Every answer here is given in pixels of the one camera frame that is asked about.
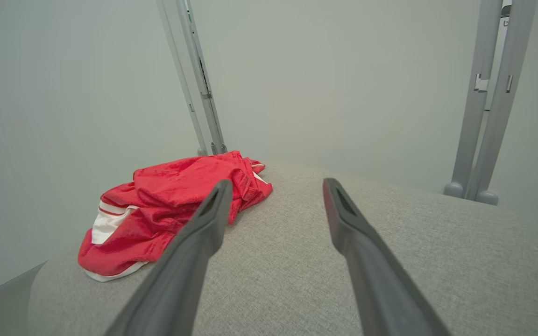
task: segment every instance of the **red cloth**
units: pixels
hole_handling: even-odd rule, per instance
[[[93,244],[93,229],[89,229],[78,253],[78,263],[101,276],[115,276],[135,262],[156,261],[221,179],[230,179],[233,185],[229,215],[232,224],[238,212],[271,193],[271,184],[256,175],[263,168],[260,162],[243,159],[239,151],[231,151],[137,170],[134,181],[101,196],[99,213],[121,216],[103,209],[107,204],[124,211],[128,206],[138,208],[103,243]]]

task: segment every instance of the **white stripe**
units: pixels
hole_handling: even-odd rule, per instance
[[[260,179],[261,181],[263,181],[263,179],[262,179],[260,176],[258,176],[258,175],[256,174],[256,172],[252,172],[252,174],[254,174],[256,178],[258,178],[258,179]]]
[[[122,209],[125,212],[121,215],[109,215],[109,213],[102,212],[99,209],[96,219],[92,224],[92,231],[90,234],[90,242],[93,244],[102,244],[104,243],[117,228],[122,224],[124,219],[134,211],[138,209],[137,206],[128,206],[128,208]]]
[[[84,268],[83,268],[83,270],[84,270],[84,272],[86,273],[87,276],[93,278],[94,280],[99,281],[99,282],[107,282],[107,281],[119,279],[120,277],[128,276],[128,275],[136,272],[139,268],[141,268],[142,266],[144,266],[146,264],[147,264],[146,261],[137,261],[134,264],[132,264],[132,266],[126,268],[126,270],[124,272],[121,272],[120,274],[116,274],[114,276],[102,276],[100,274],[84,270]]]
[[[119,206],[113,206],[111,204],[107,204],[103,201],[99,201],[99,208],[111,212],[111,213],[117,213],[118,215],[121,215],[122,213],[126,212],[126,208],[120,208]]]

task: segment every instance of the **gray couch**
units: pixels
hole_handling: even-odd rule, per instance
[[[268,164],[274,191],[226,229],[194,335],[360,335],[322,179],[337,178],[455,335],[538,335],[538,222],[495,206],[312,168]],[[32,285],[28,334],[101,335],[154,266],[98,283],[77,250]]]

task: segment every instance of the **metal pole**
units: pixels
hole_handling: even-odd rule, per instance
[[[186,105],[188,108],[188,113],[190,113],[190,119],[192,120],[192,125],[194,126],[194,132],[196,133],[196,138],[198,139],[199,149],[197,151],[198,155],[207,155],[207,149],[205,146],[205,139],[203,138],[203,133],[200,129],[200,124],[198,123],[198,118],[194,111],[194,105],[192,104],[192,97],[190,96],[190,90],[188,90],[188,85],[186,84],[186,77],[184,76],[184,70],[182,69],[182,63],[180,62],[180,57],[177,53],[176,42],[173,40],[173,33],[171,32],[171,27],[169,25],[169,18],[167,17],[167,11],[163,0],[158,0],[157,5],[159,7],[159,13],[162,16],[162,22],[166,30],[167,44],[169,44],[169,49],[171,51],[171,56],[173,57],[173,63],[176,66],[177,78],[180,79],[180,85],[182,86],[182,92],[184,92],[184,98],[186,98]]]
[[[485,126],[481,150],[476,160],[474,177],[468,189],[467,198],[470,200],[493,205],[498,202],[497,195],[489,191],[488,188],[516,95],[529,43],[535,4],[535,0],[514,0],[512,2],[510,25],[503,48],[502,63],[493,94],[491,112],[487,126]]]
[[[485,101],[487,100],[487,85],[493,67],[493,54],[495,53],[497,28],[501,13],[502,0],[481,0],[458,152],[452,181],[444,189],[444,194],[448,196],[463,198],[466,194],[481,130]]]
[[[215,103],[213,102],[209,79],[206,77],[203,58],[197,48],[197,44],[200,45],[200,42],[198,42],[198,36],[193,34],[194,31],[192,30],[192,25],[190,23],[190,20],[194,22],[194,13],[192,12],[192,8],[190,8],[190,18],[188,17],[188,9],[186,9],[185,0],[177,0],[176,3],[180,22],[182,23],[182,30],[184,31],[184,38],[186,39],[186,46],[188,47],[188,54],[190,55],[192,66],[194,67],[198,90],[200,91],[203,100],[205,116],[207,117],[209,130],[211,131],[213,154],[225,153],[227,150],[220,134],[219,121],[214,109]]]

